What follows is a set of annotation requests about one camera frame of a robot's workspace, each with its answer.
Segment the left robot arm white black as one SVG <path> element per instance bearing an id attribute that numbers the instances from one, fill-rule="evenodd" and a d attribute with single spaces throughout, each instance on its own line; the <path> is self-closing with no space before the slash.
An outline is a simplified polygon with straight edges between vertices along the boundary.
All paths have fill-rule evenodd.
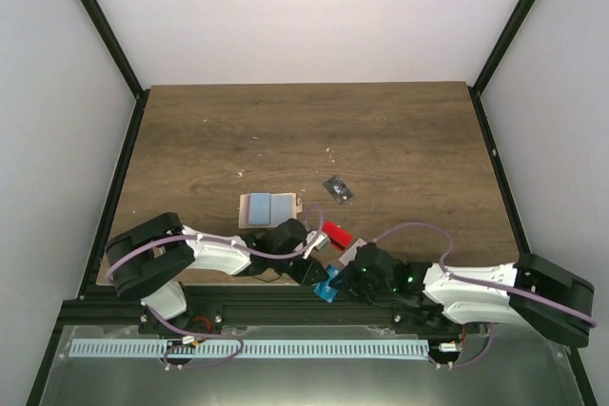
<path id="1" fill-rule="evenodd" d="M 313 285 L 328 278 L 312 257 L 327 244 L 321 227 L 311 230 L 294 218 L 258 233 L 223 237 L 195 230 L 166 212 L 108 242 L 106 280 L 119 298 L 140 301 L 169 331 L 182 334 L 193 325 L 195 313 L 176 280 L 182 272 L 258 277 L 273 270 L 300 285 Z"/>

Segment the beige leather card holder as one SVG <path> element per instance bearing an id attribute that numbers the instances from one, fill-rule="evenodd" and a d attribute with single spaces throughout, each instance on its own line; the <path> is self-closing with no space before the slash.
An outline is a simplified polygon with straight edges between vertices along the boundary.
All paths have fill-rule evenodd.
<path id="1" fill-rule="evenodd" d="M 247 193 L 239 200 L 238 227 L 272 228 L 296 219 L 303 211 L 302 200 L 295 193 Z"/>

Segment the blue white card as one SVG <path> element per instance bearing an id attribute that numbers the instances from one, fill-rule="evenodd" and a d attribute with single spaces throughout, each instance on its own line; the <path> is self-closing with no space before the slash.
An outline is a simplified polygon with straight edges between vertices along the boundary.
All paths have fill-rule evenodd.
<path id="1" fill-rule="evenodd" d="M 332 303 L 338 295 L 338 290 L 330 285 L 330 283 L 338 276 L 341 269 L 334 265 L 328 265 L 325 272 L 328 278 L 325 281 L 317 283 L 313 288 L 313 293 L 328 303 Z"/>

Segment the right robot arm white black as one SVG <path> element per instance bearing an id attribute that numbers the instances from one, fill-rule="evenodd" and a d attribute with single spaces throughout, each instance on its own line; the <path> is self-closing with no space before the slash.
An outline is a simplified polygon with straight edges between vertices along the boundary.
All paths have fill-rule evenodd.
<path id="1" fill-rule="evenodd" d="M 558 344 L 583 348 L 596 325 L 594 286 L 535 254 L 496 266 L 448 267 L 401 261 L 369 242 L 330 285 L 366 304 L 393 299 L 436 333 L 472 323 L 530 326 Z"/>

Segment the white card pink pattern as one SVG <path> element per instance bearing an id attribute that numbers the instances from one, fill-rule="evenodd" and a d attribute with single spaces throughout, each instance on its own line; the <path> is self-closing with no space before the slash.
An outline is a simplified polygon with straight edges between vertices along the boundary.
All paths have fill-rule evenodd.
<path id="1" fill-rule="evenodd" d="M 366 245 L 366 241 L 362 240 L 362 239 L 357 239 L 353 242 L 353 244 L 351 246 L 349 246 L 344 252 L 343 254 L 339 257 L 339 262 L 344 265 L 347 266 L 350 262 L 355 260 L 355 257 L 358 253 L 358 249 L 365 246 Z"/>

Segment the red card black stripe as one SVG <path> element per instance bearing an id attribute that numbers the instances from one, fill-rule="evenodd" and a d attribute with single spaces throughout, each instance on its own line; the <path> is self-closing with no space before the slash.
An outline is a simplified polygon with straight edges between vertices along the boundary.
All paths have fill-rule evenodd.
<path id="1" fill-rule="evenodd" d="M 330 244 L 340 252 L 344 252 L 354 241 L 354 237 L 332 221 L 326 221 L 323 232 L 327 235 Z"/>

